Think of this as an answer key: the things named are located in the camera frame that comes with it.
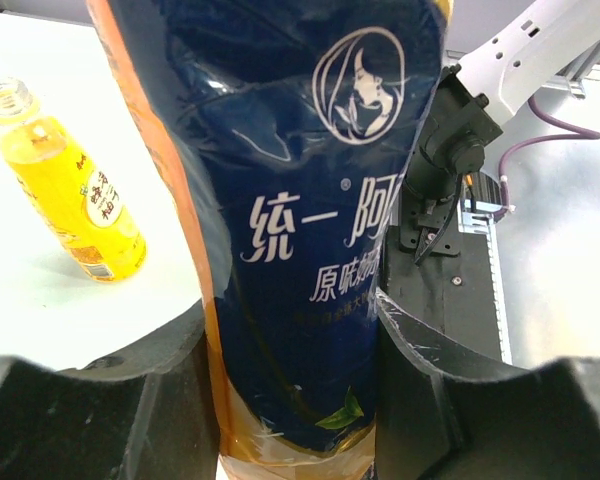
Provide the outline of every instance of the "white table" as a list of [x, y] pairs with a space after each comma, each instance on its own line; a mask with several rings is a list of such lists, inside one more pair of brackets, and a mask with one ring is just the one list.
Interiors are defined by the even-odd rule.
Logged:
[[82, 368], [189, 308], [200, 298], [197, 276], [93, 28], [0, 14], [4, 74], [22, 79], [107, 172], [147, 239], [146, 263], [134, 277], [90, 280], [0, 156], [0, 355]]

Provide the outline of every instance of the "gray wall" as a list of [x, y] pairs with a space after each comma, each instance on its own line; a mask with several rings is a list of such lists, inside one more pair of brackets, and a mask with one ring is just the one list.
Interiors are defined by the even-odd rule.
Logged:
[[455, 0], [447, 50], [469, 53], [520, 15], [534, 0]]
[[[600, 82], [587, 98], [542, 89], [548, 113], [600, 130]], [[560, 133], [525, 106], [487, 147], [485, 170], [512, 145]], [[508, 164], [517, 210], [497, 226], [513, 362], [533, 367], [563, 355], [600, 356], [600, 140], [558, 141], [519, 151]]]
[[6, 10], [36, 17], [91, 23], [84, 0], [0, 0]]

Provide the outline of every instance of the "plastic bottle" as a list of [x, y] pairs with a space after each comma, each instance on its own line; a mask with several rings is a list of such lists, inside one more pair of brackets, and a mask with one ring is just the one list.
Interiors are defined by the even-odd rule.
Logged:
[[118, 192], [15, 78], [0, 78], [0, 150], [31, 204], [87, 275], [115, 282], [138, 271], [145, 239]]
[[448, 0], [88, 0], [202, 289], [232, 480], [361, 480], [383, 235]]

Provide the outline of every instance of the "blue drink pouch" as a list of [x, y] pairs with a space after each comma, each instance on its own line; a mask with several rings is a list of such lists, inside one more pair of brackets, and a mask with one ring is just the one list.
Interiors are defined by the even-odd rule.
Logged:
[[449, 0], [90, 0], [201, 282], [230, 476], [357, 480], [383, 236]]

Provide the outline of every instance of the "woman logo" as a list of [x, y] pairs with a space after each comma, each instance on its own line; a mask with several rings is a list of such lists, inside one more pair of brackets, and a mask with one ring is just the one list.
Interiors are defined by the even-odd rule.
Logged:
[[[382, 58], [373, 56], [375, 52]], [[382, 71], [374, 72], [365, 59]], [[398, 119], [404, 84], [402, 45], [387, 29], [367, 27], [342, 38], [320, 59], [313, 72], [313, 101], [336, 138], [365, 145], [386, 134]]]

